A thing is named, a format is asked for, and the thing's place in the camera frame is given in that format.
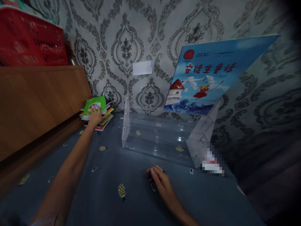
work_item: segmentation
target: gray patterned wallpaper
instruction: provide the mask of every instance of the gray patterned wallpaper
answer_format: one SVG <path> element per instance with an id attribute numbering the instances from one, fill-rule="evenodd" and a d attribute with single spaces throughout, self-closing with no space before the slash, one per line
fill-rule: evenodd
<path id="1" fill-rule="evenodd" d="M 282 1 L 31 2 L 65 30 L 93 95 L 113 99 L 117 111 L 127 93 L 148 114 L 163 107 L 182 45 L 282 34 L 222 97 L 211 141 L 231 166 L 300 124 L 301 55 Z M 133 76 L 132 62 L 145 60 L 153 60 L 154 73 Z"/>

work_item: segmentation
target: white paper note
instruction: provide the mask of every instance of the white paper note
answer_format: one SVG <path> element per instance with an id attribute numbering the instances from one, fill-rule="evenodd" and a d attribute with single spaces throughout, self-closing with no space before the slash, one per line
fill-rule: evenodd
<path id="1" fill-rule="evenodd" d="M 152 74 L 153 61 L 133 63 L 133 75 Z"/>

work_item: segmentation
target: acrylic book display stand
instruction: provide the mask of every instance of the acrylic book display stand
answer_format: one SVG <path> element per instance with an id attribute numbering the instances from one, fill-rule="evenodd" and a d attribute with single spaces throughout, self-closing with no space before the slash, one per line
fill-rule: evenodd
<path id="1" fill-rule="evenodd" d="M 219 103 L 207 116 L 200 116 L 160 111 L 151 106 L 141 108 L 130 102 L 126 95 L 123 148 L 189 167 L 200 167 L 210 143 Z"/>

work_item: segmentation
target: book cover illustration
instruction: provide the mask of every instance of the book cover illustration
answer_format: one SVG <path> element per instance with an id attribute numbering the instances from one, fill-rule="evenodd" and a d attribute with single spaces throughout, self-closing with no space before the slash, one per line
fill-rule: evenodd
<path id="1" fill-rule="evenodd" d="M 183 46 L 164 110 L 207 115 L 233 82 L 279 36 Z"/>
<path id="2" fill-rule="evenodd" d="M 97 106 L 100 107 L 102 114 L 107 112 L 106 99 L 104 96 L 93 97 L 86 100 L 84 112 L 82 114 L 83 118 L 89 118 L 87 112 L 91 112 L 91 109 L 93 107 L 97 108 Z"/>

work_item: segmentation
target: finger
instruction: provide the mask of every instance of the finger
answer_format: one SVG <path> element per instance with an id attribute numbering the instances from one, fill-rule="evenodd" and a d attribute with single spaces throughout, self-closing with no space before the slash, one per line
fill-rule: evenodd
<path id="1" fill-rule="evenodd" d="M 157 173 L 158 177 L 161 179 L 161 180 L 164 180 L 165 177 L 167 176 L 163 171 L 161 171 L 158 167 L 154 166 L 153 167 L 154 171 Z"/>
<path id="2" fill-rule="evenodd" d="M 149 169 L 147 169 L 147 171 L 146 171 L 146 175 L 147 175 L 147 177 L 149 177 L 149 178 L 152 178 L 152 177 L 151 177 L 151 173 L 150 173 L 151 171 L 150 171 L 150 170 L 151 170 L 150 168 L 149 168 Z"/>
<path id="3" fill-rule="evenodd" d="M 151 168 L 150 170 L 151 170 L 151 171 L 150 171 L 150 172 L 151 172 L 151 177 L 154 179 L 155 184 L 156 184 L 156 186 L 157 186 L 159 192 L 160 192 L 160 193 L 164 192 L 164 190 L 166 190 L 166 189 L 165 189 L 165 187 L 163 186 L 163 184 L 161 183 L 161 181 L 160 181 L 160 179 L 159 179 L 157 173 L 154 171 L 153 168 Z"/>
<path id="4" fill-rule="evenodd" d="M 167 186 L 169 186 L 169 178 L 167 176 L 166 173 L 164 173 L 163 171 L 161 171 L 158 167 L 153 167 L 154 171 L 157 173 L 159 179 L 161 180 L 161 183 L 163 184 L 163 186 L 165 188 L 167 188 Z"/>

